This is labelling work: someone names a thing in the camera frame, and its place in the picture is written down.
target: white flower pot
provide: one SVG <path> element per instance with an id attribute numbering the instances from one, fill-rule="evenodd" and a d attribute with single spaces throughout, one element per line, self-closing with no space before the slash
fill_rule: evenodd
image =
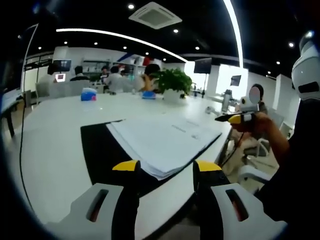
<path id="1" fill-rule="evenodd" d="M 174 91 L 172 89 L 167 89 L 164 91 L 163 93 L 163 99 L 164 101 L 168 102 L 168 103 L 172 103 L 172 104 L 178 104 L 181 102 L 181 94 L 183 94 L 184 91 Z"/>

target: floor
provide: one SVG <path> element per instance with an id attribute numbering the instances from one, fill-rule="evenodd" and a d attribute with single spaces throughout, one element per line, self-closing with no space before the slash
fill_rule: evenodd
<path id="1" fill-rule="evenodd" d="M 27 108 L 25 111 L 24 117 L 26 118 L 36 107 L 37 107 L 36 105 L 33 105 L 32 107 Z M 22 115 L 23 115 L 23 103 L 20 103 L 17 105 L 16 111 L 12 112 L 12 123 L 15 129 L 21 126 Z M 2 124 L 1 133 L 3 137 L 3 142 L 4 142 L 4 146 L 6 146 L 10 142 L 11 136 L 8 130 L 6 119 L 3 119 L 1 124 Z M 230 142 L 228 146 L 228 152 L 230 152 L 232 149 L 233 149 L 233 143 Z M 270 152 L 268 157 L 258 157 L 257 159 L 254 159 L 252 161 L 256 165 L 257 169 L 269 175 L 273 175 L 279 167 L 272 152 Z M 232 174 L 230 174 L 227 177 L 231 183 L 236 183 L 238 181 L 238 173 L 236 170 L 233 171 Z M 247 181 L 242 181 L 241 185 L 249 192 L 254 192 L 258 188 L 260 189 L 263 186 L 261 183 L 258 183 L 252 179 L 248 179 Z M 200 239 L 200 228 L 196 224 L 196 221 L 193 216 L 194 214 L 192 214 L 191 212 L 180 223 L 176 224 L 167 233 L 162 235 L 159 238 L 159 240 Z"/>

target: television screen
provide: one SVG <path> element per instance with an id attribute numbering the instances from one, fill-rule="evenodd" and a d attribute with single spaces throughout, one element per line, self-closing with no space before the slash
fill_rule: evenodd
<path id="1" fill-rule="evenodd" d="M 70 59 L 55 59 L 53 64 L 57 66 L 57 72 L 69 72 L 71 67 Z"/>
<path id="2" fill-rule="evenodd" d="M 55 79 L 58 83 L 65 82 L 66 81 L 66 74 L 65 73 L 56 74 Z"/>
<path id="3" fill-rule="evenodd" d="M 241 80 L 241 75 L 232 76 L 230 86 L 239 86 L 240 80 Z"/>
<path id="4" fill-rule="evenodd" d="M 210 74 L 211 73 L 212 58 L 204 58 L 195 61 L 194 73 L 195 74 Z"/>

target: black mat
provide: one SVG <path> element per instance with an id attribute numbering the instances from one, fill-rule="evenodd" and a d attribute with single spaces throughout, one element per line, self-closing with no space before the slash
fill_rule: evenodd
<path id="1" fill-rule="evenodd" d="M 96 183 L 114 184 L 112 168 L 119 163 L 132 160 L 113 137 L 109 129 L 106 127 L 106 124 L 107 122 L 82 126 L 80 128 L 83 154 L 93 185 Z M 216 141 L 216 139 L 212 141 L 208 147 L 199 152 L 197 156 L 195 156 L 184 168 L 206 151 Z M 139 176 L 140 197 L 152 192 L 162 184 L 166 183 L 175 175 L 179 174 L 183 169 L 160 181 L 142 170 Z"/>

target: air conditioner vent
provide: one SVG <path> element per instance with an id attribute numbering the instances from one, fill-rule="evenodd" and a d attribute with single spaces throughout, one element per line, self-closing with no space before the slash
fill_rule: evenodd
<path id="1" fill-rule="evenodd" d="M 129 19 L 153 29 L 161 29 L 182 22 L 181 18 L 155 2 L 141 7 Z"/>

